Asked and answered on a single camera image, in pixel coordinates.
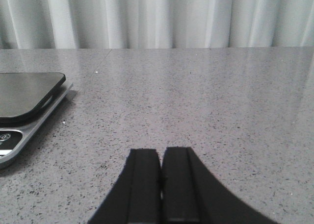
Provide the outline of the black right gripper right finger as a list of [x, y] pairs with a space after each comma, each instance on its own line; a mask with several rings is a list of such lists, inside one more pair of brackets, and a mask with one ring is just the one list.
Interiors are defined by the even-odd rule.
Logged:
[[162, 175], [164, 224], [274, 223], [222, 185], [192, 148], [167, 148]]

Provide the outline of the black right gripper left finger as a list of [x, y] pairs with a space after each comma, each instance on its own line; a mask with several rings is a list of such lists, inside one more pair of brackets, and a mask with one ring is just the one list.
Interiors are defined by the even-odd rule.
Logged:
[[159, 224], [160, 161], [155, 149], [131, 149], [125, 166], [90, 224]]

